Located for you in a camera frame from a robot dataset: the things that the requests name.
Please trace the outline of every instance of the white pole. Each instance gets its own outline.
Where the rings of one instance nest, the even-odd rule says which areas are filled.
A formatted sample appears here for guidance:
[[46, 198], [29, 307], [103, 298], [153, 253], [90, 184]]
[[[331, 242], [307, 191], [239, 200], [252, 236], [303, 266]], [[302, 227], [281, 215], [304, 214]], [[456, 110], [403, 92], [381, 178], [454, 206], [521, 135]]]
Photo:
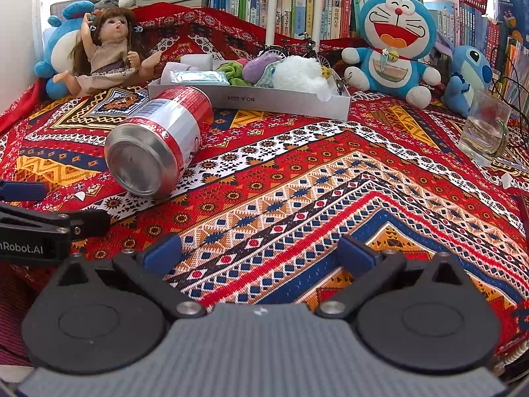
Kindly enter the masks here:
[[312, 21], [312, 39], [316, 43], [314, 49], [319, 51], [319, 34], [322, 29], [323, 0], [314, 0], [314, 18]]
[[266, 10], [266, 38], [264, 44], [270, 46], [273, 45], [276, 34], [277, 0], [268, 0], [268, 7]]

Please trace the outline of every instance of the doraemon's mouth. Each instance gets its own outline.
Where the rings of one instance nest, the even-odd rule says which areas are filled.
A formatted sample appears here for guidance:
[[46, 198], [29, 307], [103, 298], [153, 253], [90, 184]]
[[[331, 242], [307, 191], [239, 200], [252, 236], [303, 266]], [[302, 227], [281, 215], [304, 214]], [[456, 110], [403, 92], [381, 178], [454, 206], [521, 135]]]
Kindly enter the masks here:
[[410, 46], [419, 38], [411, 31], [390, 23], [373, 22], [373, 25], [380, 39], [389, 47], [401, 49]]

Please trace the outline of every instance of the red and white can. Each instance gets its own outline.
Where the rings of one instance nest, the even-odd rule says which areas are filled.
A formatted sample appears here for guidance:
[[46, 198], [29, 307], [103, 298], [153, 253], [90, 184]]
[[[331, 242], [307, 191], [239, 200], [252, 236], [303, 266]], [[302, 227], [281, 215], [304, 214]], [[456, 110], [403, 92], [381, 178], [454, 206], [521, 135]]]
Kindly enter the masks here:
[[110, 131], [105, 142], [108, 168], [133, 194], [168, 196], [212, 122], [213, 107], [202, 91], [169, 88]]

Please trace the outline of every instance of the doraemon plush toy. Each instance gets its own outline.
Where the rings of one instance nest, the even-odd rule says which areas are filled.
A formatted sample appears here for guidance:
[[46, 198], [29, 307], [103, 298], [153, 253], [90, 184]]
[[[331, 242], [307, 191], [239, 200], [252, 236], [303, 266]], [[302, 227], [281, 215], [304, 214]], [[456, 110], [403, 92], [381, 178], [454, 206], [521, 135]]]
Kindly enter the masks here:
[[438, 33], [435, 48], [450, 58], [450, 80], [441, 97], [441, 102], [451, 111], [468, 116], [470, 105], [477, 90], [486, 91], [493, 71], [485, 55], [472, 46], [454, 47], [450, 40]]
[[434, 68], [417, 62], [435, 44], [432, 15], [418, 0], [368, 0], [360, 11], [360, 36], [369, 48], [348, 47], [342, 52], [348, 67], [346, 82], [361, 91], [373, 90], [405, 99], [424, 109], [432, 95], [431, 86], [441, 82]]
[[46, 92], [52, 100], [70, 94], [64, 82], [54, 83], [53, 77], [66, 70], [73, 70], [70, 54], [79, 40], [78, 32], [85, 13], [92, 13], [94, 8], [90, 1], [76, 1], [62, 11], [65, 22], [61, 22], [57, 16], [50, 16], [48, 19], [48, 23], [57, 29], [46, 44], [43, 60], [36, 63], [33, 70], [39, 78], [48, 79]]

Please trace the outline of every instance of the barcode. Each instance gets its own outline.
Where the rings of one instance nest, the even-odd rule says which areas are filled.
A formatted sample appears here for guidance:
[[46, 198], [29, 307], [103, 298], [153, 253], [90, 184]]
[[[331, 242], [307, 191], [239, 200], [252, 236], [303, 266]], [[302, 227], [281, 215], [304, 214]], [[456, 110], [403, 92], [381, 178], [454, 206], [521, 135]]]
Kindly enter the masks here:
[[147, 104], [145, 104], [143, 107], [140, 107], [136, 111], [136, 113], [131, 115], [131, 117], [135, 118], [135, 117], [142, 116], [142, 117], [147, 118], [151, 116], [153, 113], [155, 113], [159, 108], [165, 106], [167, 103], [170, 103], [170, 102], [171, 100], [168, 100], [166, 98], [156, 98], [154, 100], [151, 100]]

